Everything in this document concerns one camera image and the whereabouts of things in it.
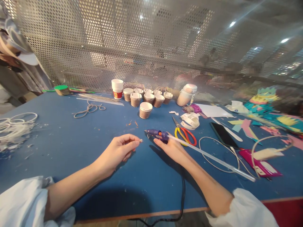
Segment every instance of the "red scissors handle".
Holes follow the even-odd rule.
[[[187,130],[186,128],[180,128],[180,129],[184,132],[184,135],[185,135],[186,139],[188,140],[188,143],[193,145],[193,146],[196,146],[197,145],[197,140],[196,140],[195,136],[189,130]],[[189,140],[187,133],[193,138],[193,143]]]

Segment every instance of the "blue tabletop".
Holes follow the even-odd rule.
[[[139,117],[139,108],[122,101],[124,106],[106,104],[105,111],[89,113],[83,118],[75,119],[72,113],[85,110],[87,102],[75,96],[58,96],[45,93],[32,101],[10,111],[2,117],[13,117],[20,113],[35,112],[37,123],[31,137],[13,153],[10,159],[0,160],[0,192],[2,193],[18,181],[38,175],[52,176],[59,181],[81,168],[91,164],[105,150],[113,137],[132,133],[144,142],[124,165],[107,180],[98,184],[84,195],[74,206],[78,220],[108,218],[134,214],[179,210],[181,207],[182,180],[180,167],[144,133],[145,129],[158,129],[174,133],[175,124],[172,116],[179,123],[183,114],[181,107],[171,101],[168,105],[154,108],[149,119]],[[179,116],[168,113],[179,112]],[[228,120],[220,121],[229,124]],[[192,131],[197,140],[201,137],[217,139],[209,123],[211,119],[200,117],[200,126]],[[259,138],[270,134],[258,126],[251,126]],[[239,147],[252,148],[254,141],[238,135],[243,142]],[[257,151],[266,147],[281,148],[285,144],[280,138],[263,141]],[[202,149],[229,164],[236,166],[235,157],[222,145],[210,139],[202,140]],[[268,162],[279,170],[283,176],[273,178],[270,182],[264,178],[250,182],[242,177],[224,173],[211,166],[200,153],[185,148],[187,152],[227,190],[244,188],[260,200],[303,196],[303,177],[301,166],[303,151],[292,147],[284,152],[284,157]],[[206,207],[207,204],[199,187],[186,173],[186,197],[184,208]]]

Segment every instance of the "clear plastic rod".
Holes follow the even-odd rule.
[[[211,154],[206,153],[205,151],[202,151],[201,149],[199,149],[199,148],[197,148],[197,147],[195,147],[195,146],[193,146],[193,145],[191,145],[191,144],[189,144],[189,143],[187,143],[187,142],[185,142],[185,141],[183,141],[183,140],[181,140],[181,139],[178,139],[178,138],[176,138],[176,137],[174,137],[174,136],[168,135],[168,137],[171,138],[171,139],[173,139],[173,140],[176,140],[176,141],[178,141],[178,142],[180,142],[180,143],[186,144],[186,145],[189,146],[190,148],[192,148],[192,149],[194,149],[194,150],[200,152],[201,154],[203,154],[203,155],[209,157],[210,159],[213,159],[214,161],[218,162],[219,164],[221,164],[221,165],[223,165],[223,166],[229,168],[229,169],[232,170],[233,172],[235,172],[235,173],[237,173],[237,174],[239,174],[239,175],[245,177],[246,179],[248,179],[248,180],[250,180],[250,181],[252,181],[252,182],[255,182],[255,181],[256,181],[256,179],[255,179],[254,177],[252,177],[252,176],[250,176],[250,175],[248,175],[248,174],[242,172],[241,170],[238,170],[236,167],[233,167],[233,166],[227,164],[226,162],[224,162],[224,161],[222,161],[222,160],[220,160],[220,159],[218,159],[218,158],[212,156]]]

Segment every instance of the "smartphone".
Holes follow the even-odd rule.
[[[235,143],[230,134],[225,130],[222,125],[213,122],[211,122],[210,124],[221,143],[223,143],[226,147],[233,147],[235,149],[239,149],[238,145]]]

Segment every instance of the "scissors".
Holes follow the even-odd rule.
[[[185,140],[185,142],[187,142],[187,143],[189,143],[189,144],[191,144],[193,146],[196,146],[197,145],[197,140],[196,140],[195,136],[190,131],[188,131],[186,128],[182,128],[180,126],[180,124],[175,120],[174,117],[172,117],[172,118],[173,118],[173,120],[174,120],[174,122],[176,124],[175,137],[178,138],[177,132],[179,132],[179,134]],[[191,143],[191,141],[189,140],[187,133],[193,138],[193,143]]]

